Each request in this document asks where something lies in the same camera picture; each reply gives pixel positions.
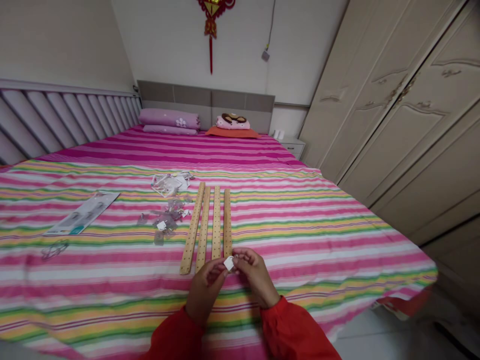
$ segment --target red tassel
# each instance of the red tassel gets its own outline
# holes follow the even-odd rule
[[[214,65],[212,63],[212,35],[210,35],[210,75],[214,73]]]

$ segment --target headboard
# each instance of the headboard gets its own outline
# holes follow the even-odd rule
[[[216,90],[205,87],[175,85],[138,80],[143,108],[160,108],[195,113],[200,128],[208,130],[222,113],[245,116],[259,134],[268,134],[275,96]]]
[[[137,93],[0,79],[0,165],[118,134],[141,109]]]

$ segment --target wardrobe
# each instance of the wardrobe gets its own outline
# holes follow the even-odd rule
[[[445,249],[478,229],[479,100],[480,1],[352,0],[300,133],[304,163],[470,288],[480,255]]]

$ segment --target wardrobe handle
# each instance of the wardrobe handle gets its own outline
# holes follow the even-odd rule
[[[404,99],[404,97],[409,93],[410,89],[415,84],[415,81],[417,80],[418,75],[420,75],[419,72],[417,72],[416,75],[413,77],[413,79],[408,83],[408,85],[405,86],[400,96],[396,100],[395,104],[393,105],[392,109],[396,108],[399,105],[399,103]]]
[[[405,75],[403,77],[403,79],[400,81],[400,83],[396,86],[396,88],[391,91],[390,98],[386,102],[385,107],[387,107],[390,104],[390,102],[394,99],[395,95],[397,95],[397,92],[402,87],[402,84],[404,83],[404,80],[405,80],[406,77],[407,77],[407,75]]]

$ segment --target person's left hand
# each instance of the person's left hand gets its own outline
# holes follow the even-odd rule
[[[203,265],[191,281],[185,311],[193,322],[204,327],[220,289],[229,274],[224,258],[211,260]]]

